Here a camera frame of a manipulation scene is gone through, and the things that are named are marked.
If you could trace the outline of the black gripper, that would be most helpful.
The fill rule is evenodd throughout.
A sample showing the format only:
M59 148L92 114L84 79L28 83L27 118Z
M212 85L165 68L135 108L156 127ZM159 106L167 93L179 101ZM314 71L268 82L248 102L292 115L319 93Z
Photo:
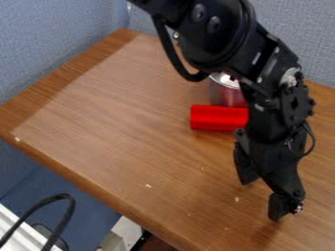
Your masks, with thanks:
M235 131L235 170L243 185L259 178L272 190L268 200L268 219L277 222L303 208L304 189L299 176L300 157L285 142L261 144L252 142L243 128Z

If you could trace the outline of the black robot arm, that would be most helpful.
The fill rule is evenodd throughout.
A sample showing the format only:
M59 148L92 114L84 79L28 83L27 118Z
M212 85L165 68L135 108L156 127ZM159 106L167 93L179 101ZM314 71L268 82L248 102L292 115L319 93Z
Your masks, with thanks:
M257 22L248 0L128 1L151 16L187 80L224 73L239 83L248 121L235 131L235 169L241 184L261 179L271 188L268 219L277 222L303 209L299 162L315 147L299 57Z

